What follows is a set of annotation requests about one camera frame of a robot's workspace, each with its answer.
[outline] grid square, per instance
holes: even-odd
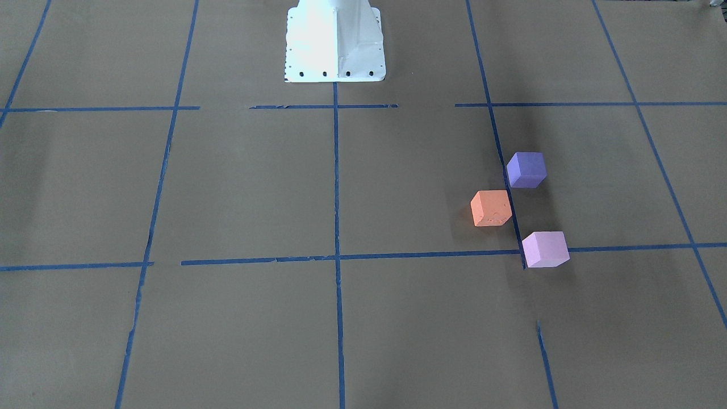
[[[690,249],[575,253],[511,275],[563,408],[722,408],[725,328]]]
[[[36,34],[45,0],[6,1],[0,13],[0,107],[10,96],[17,73]]]
[[[382,13],[386,80],[341,84],[341,103],[451,107],[485,100],[464,0],[370,3]]]
[[[699,249],[722,307],[727,305],[727,248]]]
[[[113,406],[139,269],[0,274],[0,408]]]
[[[639,101],[726,101],[727,26],[708,1],[599,1]]]
[[[347,408],[551,408],[506,271],[519,256],[342,262]]]
[[[168,112],[10,114],[0,265],[141,261]]]
[[[480,109],[341,110],[340,180],[344,254],[518,246],[512,221],[473,225],[473,196],[504,188]]]
[[[172,0],[51,4],[13,107],[173,105],[192,7]]]
[[[472,13],[493,102],[631,101],[590,1],[473,1]]]
[[[331,255],[332,110],[184,111],[152,259]]]
[[[522,236],[564,231],[569,246],[688,242],[633,107],[496,108],[502,150],[542,152],[548,177],[513,189]]]
[[[334,263],[151,267],[124,407],[338,408]]]
[[[331,84],[285,79],[287,12],[297,1],[202,1],[182,101],[207,108],[333,103]]]
[[[694,239],[727,242],[727,107],[641,110]]]

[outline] grid line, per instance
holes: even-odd
[[[545,340],[543,340],[543,332],[540,321],[537,322],[538,344],[540,344],[540,354],[543,358],[543,367],[545,367],[545,377],[547,378],[547,387],[550,390],[550,401],[553,403],[553,409],[558,409],[558,397],[555,395],[555,384],[553,383],[553,374],[550,372],[550,361],[547,358],[547,350],[545,348]]]
[[[200,106],[61,106],[54,108],[8,108],[4,113],[12,112],[114,112],[114,111],[197,111]]]
[[[12,90],[10,90],[10,96],[7,98],[7,102],[5,103],[5,109],[3,110],[2,115],[0,116],[0,128],[2,128],[2,125],[5,123],[5,118],[7,117],[8,110],[12,106],[12,101],[15,99],[15,93],[17,92],[17,88],[20,86],[20,81],[23,80],[23,74],[25,73],[25,68],[28,67],[28,61],[31,60],[31,55],[33,55],[33,50],[36,48],[36,43],[38,42],[38,37],[41,35],[41,31],[43,31],[43,24],[45,24],[45,19],[48,15],[48,10],[50,9],[50,2],[51,0],[46,1],[46,6],[43,9],[43,15],[41,16],[40,22],[38,22],[38,28],[36,29],[36,34],[33,36],[33,41],[31,41],[31,46],[28,48],[28,53],[25,54],[25,59],[23,60],[23,64],[20,66],[20,71],[17,73],[17,77],[15,78],[15,83],[12,85]]]
[[[337,104],[333,105],[255,105],[249,109],[383,109],[398,108],[395,103],[373,103],[373,104]]]
[[[510,190],[510,180],[507,177],[507,164],[505,163],[505,156],[502,154],[502,145],[499,140],[499,133],[497,132],[497,121],[495,120],[495,111],[492,105],[492,99],[490,98],[490,88],[487,85],[487,75],[485,74],[485,65],[482,62],[482,52],[480,51],[480,41],[477,37],[477,30],[475,28],[475,20],[472,16],[472,7],[470,0],[465,0],[467,3],[467,16],[470,19],[470,29],[472,31],[472,40],[475,43],[475,52],[477,53],[477,61],[480,66],[480,76],[482,77],[482,86],[485,90],[485,99],[487,99],[487,110],[490,114],[490,122],[492,124],[492,133],[495,138],[495,146],[497,147],[497,156],[499,157],[500,164],[502,165],[502,178],[505,182],[505,190],[507,192],[507,199],[510,201],[510,208],[513,210],[513,228],[515,229],[515,237],[518,239],[518,248],[520,249],[520,258],[523,262],[523,269],[527,268],[525,261],[525,251],[523,250],[523,237],[520,235],[520,227],[518,226],[518,216],[515,214],[515,202],[513,201],[513,193]]]
[[[598,247],[569,247],[570,253],[602,253],[625,251],[652,251],[652,250],[679,250],[700,248],[727,247],[724,243],[683,243],[673,245],[633,245],[633,246],[598,246]],[[211,258],[198,260],[184,260],[181,266],[211,266],[220,264],[257,264],[257,263],[294,263],[306,261],[334,261],[337,258],[348,260],[374,260],[382,258],[442,258],[442,257],[476,257],[485,255],[519,255],[519,249],[511,250],[469,250],[469,251],[438,251],[422,253],[361,253],[339,255],[299,255],[286,257],[256,257],[256,258]]]
[[[143,262],[131,263],[82,263],[82,264],[37,264],[30,266],[0,266],[0,272],[4,271],[52,271],[52,270],[87,270],[87,269],[112,269],[141,267]]]
[[[684,227],[684,231],[686,232],[686,235],[689,239],[689,243],[691,244],[691,248],[694,251],[694,256],[696,257],[696,260],[699,263],[699,268],[702,270],[702,275],[704,276],[704,280],[707,282],[707,286],[710,289],[710,293],[712,294],[712,299],[714,300],[715,305],[717,306],[717,310],[720,314],[720,317],[722,318],[722,323],[725,326],[725,328],[727,328],[727,315],[725,315],[725,310],[722,307],[722,303],[720,302],[719,296],[717,294],[717,290],[715,289],[715,286],[712,283],[712,279],[710,278],[710,274],[707,271],[707,267],[704,265],[704,261],[702,260],[702,255],[699,253],[699,248],[696,246],[696,243],[694,241],[694,236],[691,233],[689,224],[687,223],[686,217],[684,216],[684,212],[682,211],[681,205],[679,204],[679,199],[677,199],[676,192],[674,191],[672,183],[669,180],[669,175],[667,175],[666,167],[664,166],[664,163],[662,162],[662,158],[659,155],[659,151],[656,149],[656,144],[654,143],[654,139],[651,136],[651,131],[649,130],[648,125],[646,124],[646,119],[643,116],[643,112],[641,111],[641,107],[639,105],[638,99],[636,98],[636,94],[634,93],[634,90],[631,86],[631,81],[629,81],[629,77],[626,75],[626,70],[624,69],[624,65],[621,62],[619,53],[616,51],[616,46],[614,44],[613,39],[611,38],[611,34],[608,32],[608,28],[606,27],[606,22],[603,20],[603,16],[601,15],[601,10],[598,8],[598,4],[596,3],[596,0],[591,0],[591,4],[593,5],[593,9],[595,10],[596,15],[598,16],[598,21],[601,23],[601,28],[603,29],[603,33],[606,35],[606,40],[608,41],[608,45],[611,47],[611,51],[614,54],[614,58],[616,59],[616,64],[618,64],[618,66],[619,66],[621,75],[623,76],[624,82],[626,83],[626,88],[629,90],[629,94],[631,95],[631,99],[632,99],[634,106],[636,108],[636,111],[638,113],[638,117],[641,120],[641,125],[643,126],[643,130],[646,133],[646,137],[648,138],[648,143],[651,147],[651,151],[654,153],[654,158],[656,159],[656,163],[659,165],[659,170],[661,170],[661,172],[662,172],[662,177],[664,178],[664,182],[666,183],[667,188],[669,189],[669,194],[671,195],[672,201],[674,202],[674,207],[676,208],[677,213],[679,214],[679,218],[681,219],[682,226]]]
[[[161,192],[164,188],[164,179],[166,177],[166,167],[169,163],[169,152],[172,147],[172,138],[174,137],[174,126],[177,122],[177,113],[179,112],[180,101],[182,98],[182,88],[184,86],[184,78],[187,71],[187,62],[192,47],[192,37],[194,35],[194,26],[197,20],[197,11],[199,9],[199,0],[194,1],[194,9],[192,11],[192,21],[187,35],[187,46],[185,48],[184,58],[182,59],[182,69],[180,71],[179,82],[177,84],[177,96],[174,99],[174,109],[172,110],[172,118],[169,122],[169,133],[166,137],[166,146],[164,147],[164,158],[161,161],[161,171],[159,173],[159,182],[156,188],[156,198],[154,199],[154,208],[151,213],[151,222],[149,225],[149,238],[144,250],[144,260],[139,273],[139,285],[137,287],[136,302],[134,303],[134,321],[132,329],[129,331],[129,338],[126,341],[126,353],[124,355],[124,364],[121,367],[121,377],[119,379],[119,390],[116,394],[115,409],[121,409],[121,401],[124,398],[124,387],[126,386],[126,375],[129,372],[129,362],[131,360],[132,347],[134,346],[134,335],[136,334],[137,323],[139,322],[139,312],[142,301],[142,287],[146,279],[147,269],[149,267],[149,257],[151,254],[151,246],[154,241],[154,230],[156,228],[156,218],[159,214],[159,204],[161,202]]]
[[[340,409],[346,408],[346,378],[343,357],[343,297],[341,293],[341,237],[340,237],[340,172],[338,149],[338,83],[333,83],[333,150],[334,150],[334,214],[336,261],[336,317],[338,327],[338,400]]]
[[[455,108],[496,108],[529,106],[727,106],[727,101],[677,102],[541,102],[541,103],[456,103]]]

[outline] pink cube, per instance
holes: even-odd
[[[557,267],[571,259],[562,231],[535,231],[523,240],[528,267]]]

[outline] white metal pedestal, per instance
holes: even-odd
[[[369,0],[300,0],[288,10],[286,82],[372,82],[386,76],[381,12]]]

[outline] blue painter's tape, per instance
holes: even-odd
[[[538,343],[540,344],[540,354],[543,358],[543,366],[545,366],[545,376],[547,378],[547,386],[550,390],[550,401],[553,403],[553,409],[558,409],[558,397],[555,395],[555,384],[553,383],[553,375],[550,372],[550,361],[547,358],[547,350],[545,349],[545,341],[543,341],[543,332],[540,327],[540,321],[537,323],[538,327]]]
[[[106,112],[106,111],[197,111],[199,106],[85,106],[54,108],[11,108],[8,112]]]
[[[341,218],[340,218],[340,172],[339,172],[339,133],[338,133],[338,83],[333,83],[333,154],[334,154],[334,241],[336,260],[336,316],[338,327],[338,403],[340,409],[346,408],[346,376],[343,355],[343,295],[341,291]]]
[[[121,367],[121,377],[119,379],[119,390],[116,393],[115,409],[121,409],[121,401],[124,398],[124,387],[126,386],[126,375],[129,372],[129,362],[131,360],[132,348],[134,346],[134,335],[136,334],[137,323],[139,322],[139,311],[141,308],[142,288],[146,280],[148,261],[151,254],[151,245],[154,241],[154,230],[156,228],[156,219],[159,213],[159,203],[161,202],[161,192],[164,189],[164,179],[166,177],[166,167],[169,163],[169,152],[172,147],[172,137],[174,136],[174,126],[177,121],[177,112],[179,112],[180,101],[182,99],[182,88],[184,87],[184,78],[187,71],[187,62],[189,61],[189,53],[192,47],[192,37],[194,35],[194,27],[197,21],[197,11],[199,10],[199,0],[194,1],[194,10],[192,11],[192,21],[187,35],[187,46],[185,48],[184,58],[182,59],[182,69],[180,72],[179,82],[177,84],[177,96],[174,99],[174,110],[172,110],[172,119],[169,122],[169,133],[166,136],[166,145],[164,147],[164,158],[161,162],[161,171],[159,173],[159,182],[156,188],[156,198],[154,199],[154,208],[151,213],[151,222],[149,224],[149,238],[144,250],[144,261],[139,274],[139,285],[137,287],[136,301],[134,303],[134,319],[132,329],[129,331],[129,338],[126,341],[126,353],[124,355],[124,364]]]
[[[36,34],[33,36],[33,41],[31,41],[31,46],[30,48],[28,48],[28,53],[25,54],[25,59],[23,60],[23,64],[20,66],[20,71],[17,73],[17,77],[15,77],[15,83],[12,85],[12,90],[10,90],[10,96],[7,98],[7,102],[5,103],[5,109],[0,116],[0,128],[2,128],[2,125],[5,123],[5,118],[7,117],[8,111],[12,106],[12,101],[15,99],[15,93],[17,92],[17,88],[20,86],[20,81],[23,79],[25,69],[28,67],[28,62],[31,60],[33,50],[36,48],[38,37],[40,37],[41,35],[41,31],[43,30],[43,24],[45,24],[45,19],[48,15],[48,10],[50,9],[50,3],[51,0],[46,1],[45,8],[43,8],[43,14],[41,15],[41,20],[40,22],[38,22]]]
[[[637,251],[637,250],[669,250],[691,248],[691,244],[681,245],[636,245],[636,246],[602,246],[602,247],[569,247],[570,253],[593,253],[599,251]]]
[[[333,109],[333,105],[255,105],[250,109]]]
[[[510,190],[510,182],[507,179],[507,165],[505,157],[502,154],[502,145],[500,144],[499,133],[497,132],[497,121],[495,121],[495,112],[492,108],[492,98],[490,98],[490,88],[487,85],[487,75],[485,74],[485,65],[482,61],[482,53],[480,51],[480,41],[477,38],[477,30],[475,29],[475,20],[472,17],[472,6],[470,0],[465,0],[467,3],[467,16],[470,19],[470,30],[472,31],[472,40],[475,42],[475,52],[477,53],[477,61],[480,66],[480,76],[482,77],[482,86],[485,90],[485,99],[487,99],[487,108],[490,114],[490,122],[492,123],[492,134],[495,138],[495,146],[497,147],[497,156],[499,156],[500,164],[502,165],[502,178],[505,182],[505,190],[507,191],[507,198],[510,201],[510,208],[513,211],[513,227],[515,229],[515,237],[518,239],[518,249],[520,249],[520,259],[523,264],[523,269],[527,268],[525,261],[525,251],[523,250],[523,237],[520,234],[520,226],[518,225],[518,216],[515,214],[515,203],[513,201],[513,193]]]
[[[727,106],[727,101],[639,102],[641,106]]]
[[[387,104],[363,104],[363,105],[338,105],[339,109],[384,109],[384,108],[398,108],[399,105],[395,103]]]
[[[592,102],[592,103],[456,103],[457,108],[487,108],[490,105],[494,107],[529,107],[529,106],[634,106],[634,103],[628,102]]]
[[[377,258],[432,258],[432,257],[472,257],[476,255],[513,255],[520,250],[480,250],[480,251],[440,251],[429,253],[382,253],[382,254],[347,254],[341,260],[371,260]]]
[[[696,243],[695,246],[698,248],[727,247],[727,243]]]
[[[624,69],[623,64],[621,63],[621,58],[619,57],[619,53],[616,51],[616,46],[614,45],[613,40],[611,39],[611,34],[608,32],[608,28],[606,27],[606,22],[603,20],[603,16],[601,15],[601,10],[598,8],[598,4],[596,3],[596,0],[591,0],[591,4],[593,5],[593,9],[595,10],[596,15],[598,16],[598,21],[601,23],[601,28],[603,29],[603,33],[606,35],[606,40],[608,40],[608,45],[611,47],[611,51],[614,54],[614,58],[616,58],[616,64],[619,66],[619,70],[621,71],[621,75],[624,78],[624,82],[626,82],[626,88],[629,90],[629,93],[631,94],[631,99],[633,100],[635,106],[636,106],[636,112],[638,113],[638,117],[641,120],[641,125],[643,126],[643,130],[646,133],[646,137],[648,138],[648,143],[651,146],[651,151],[654,153],[654,158],[656,158],[656,163],[659,165],[659,170],[662,172],[662,177],[664,178],[664,182],[667,184],[667,188],[669,190],[669,194],[672,197],[672,201],[674,202],[674,206],[676,207],[677,213],[679,214],[679,218],[681,219],[682,226],[684,227],[684,231],[686,232],[687,237],[689,238],[689,243],[692,246],[692,250],[694,251],[694,255],[699,262],[699,268],[702,270],[702,275],[704,276],[704,280],[707,282],[707,286],[710,289],[710,292],[712,294],[712,299],[715,302],[715,305],[717,306],[717,310],[720,313],[720,317],[722,318],[722,323],[727,328],[727,315],[725,315],[724,308],[722,307],[722,303],[720,302],[720,299],[717,295],[717,292],[715,291],[714,285],[712,285],[712,279],[710,278],[709,273],[707,272],[707,268],[704,266],[704,263],[702,262],[702,256],[699,254],[699,246],[694,241],[694,236],[692,236],[691,230],[689,229],[689,225],[687,224],[686,217],[684,216],[684,212],[682,211],[681,206],[679,205],[679,200],[677,199],[677,195],[674,191],[674,188],[672,187],[672,183],[669,180],[669,176],[667,175],[666,167],[664,166],[664,163],[662,162],[662,158],[659,155],[659,151],[656,149],[656,144],[654,143],[654,139],[651,136],[651,131],[648,128],[648,125],[646,124],[646,119],[643,116],[643,112],[641,111],[641,107],[639,102],[636,99],[636,94],[634,93],[633,88],[631,87],[631,82],[629,81],[628,76],[626,75],[626,70]]]
[[[53,271],[53,270],[87,270],[87,269],[125,269],[129,267],[141,267],[142,262],[137,263],[82,263],[82,264],[42,264],[33,266],[0,266],[0,271]]]
[[[218,258],[212,260],[184,260],[182,266],[213,266],[220,264],[292,263],[296,261],[333,261],[334,255],[306,255],[297,257]]]
[[[361,104],[361,105],[338,105],[338,109],[382,109],[398,108],[399,105],[391,104]],[[333,109],[333,105],[255,105],[250,109]]]

